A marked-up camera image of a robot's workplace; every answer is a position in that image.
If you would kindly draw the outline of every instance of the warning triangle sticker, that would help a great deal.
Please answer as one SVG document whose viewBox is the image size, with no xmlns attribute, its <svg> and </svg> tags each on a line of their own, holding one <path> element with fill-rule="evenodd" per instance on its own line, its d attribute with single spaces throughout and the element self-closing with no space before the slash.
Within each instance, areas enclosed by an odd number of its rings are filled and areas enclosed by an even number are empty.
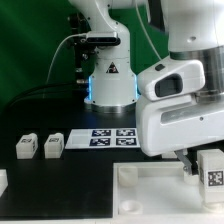
<svg viewBox="0 0 224 224">
<path fill-rule="evenodd" d="M 113 62 L 111 63 L 110 67 L 108 68 L 107 73 L 110 73 L 110 74 L 119 73 Z"/>
</svg>

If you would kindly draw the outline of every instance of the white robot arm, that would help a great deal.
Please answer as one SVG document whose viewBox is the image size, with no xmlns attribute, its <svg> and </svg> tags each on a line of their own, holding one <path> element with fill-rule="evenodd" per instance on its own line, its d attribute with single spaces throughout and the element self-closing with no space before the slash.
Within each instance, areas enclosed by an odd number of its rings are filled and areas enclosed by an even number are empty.
<svg viewBox="0 0 224 224">
<path fill-rule="evenodd" d="M 91 32 L 86 41 L 97 46 L 97 60 L 91 75 L 86 105 L 100 112 L 119 113 L 134 109 L 138 99 L 136 76 L 130 68 L 130 34 L 128 29 L 109 16 L 109 9 L 130 8 L 135 0 L 69 0 L 88 20 Z M 139 5 L 147 0 L 137 0 Z M 108 40 L 117 46 L 103 46 Z"/>
<path fill-rule="evenodd" d="M 224 1 L 161 4 L 170 56 L 138 77 L 137 129 L 150 156 L 224 139 Z"/>
</svg>

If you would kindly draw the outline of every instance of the green wall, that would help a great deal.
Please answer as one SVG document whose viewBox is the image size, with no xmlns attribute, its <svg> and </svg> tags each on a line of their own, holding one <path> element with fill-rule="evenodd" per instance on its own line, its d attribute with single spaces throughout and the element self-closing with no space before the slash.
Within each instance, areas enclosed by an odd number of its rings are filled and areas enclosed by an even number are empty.
<svg viewBox="0 0 224 224">
<path fill-rule="evenodd" d="M 0 111 L 20 92 L 45 83 L 58 44 L 71 34 L 67 16 L 75 9 L 67 0 L 1 0 Z M 131 33 L 131 66 L 139 73 L 157 58 L 140 28 L 134 9 L 113 10 L 111 16 Z M 141 8 L 146 22 L 146 13 Z M 167 53 L 167 37 L 147 27 L 160 55 Z M 74 54 L 63 48 L 50 82 L 74 80 Z"/>
</svg>

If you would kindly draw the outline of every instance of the small white box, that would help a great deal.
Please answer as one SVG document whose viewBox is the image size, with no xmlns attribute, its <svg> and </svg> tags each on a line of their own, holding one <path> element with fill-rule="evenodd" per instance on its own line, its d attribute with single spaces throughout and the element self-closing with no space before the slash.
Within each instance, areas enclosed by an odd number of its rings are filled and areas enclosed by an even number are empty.
<svg viewBox="0 0 224 224">
<path fill-rule="evenodd" d="M 32 159 L 38 148 L 37 135 L 23 135 L 16 145 L 17 159 Z"/>
<path fill-rule="evenodd" d="M 61 157 L 64 149 L 64 135 L 56 133 L 49 135 L 46 143 L 44 144 L 44 152 L 46 159 L 58 159 Z"/>
<path fill-rule="evenodd" d="M 0 197 L 8 186 L 6 170 L 0 170 Z"/>
<path fill-rule="evenodd" d="M 206 204 L 224 202 L 224 153 L 220 149 L 197 152 L 199 191 Z"/>
</svg>

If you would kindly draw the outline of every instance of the black table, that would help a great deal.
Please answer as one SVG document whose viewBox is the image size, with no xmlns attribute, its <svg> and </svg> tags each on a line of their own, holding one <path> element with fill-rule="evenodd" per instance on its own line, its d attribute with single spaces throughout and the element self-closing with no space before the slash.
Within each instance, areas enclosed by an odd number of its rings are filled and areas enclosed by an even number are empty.
<svg viewBox="0 0 224 224">
<path fill-rule="evenodd" d="M 71 129 L 134 128 L 135 112 L 123 115 L 84 110 L 82 97 L 27 99 L 0 117 L 0 169 L 8 188 L 0 198 L 0 220 L 110 218 L 114 162 L 157 161 L 139 148 L 64 150 L 61 159 L 44 158 L 44 143 Z M 36 133 L 39 148 L 31 160 L 17 160 L 16 143 Z"/>
</svg>

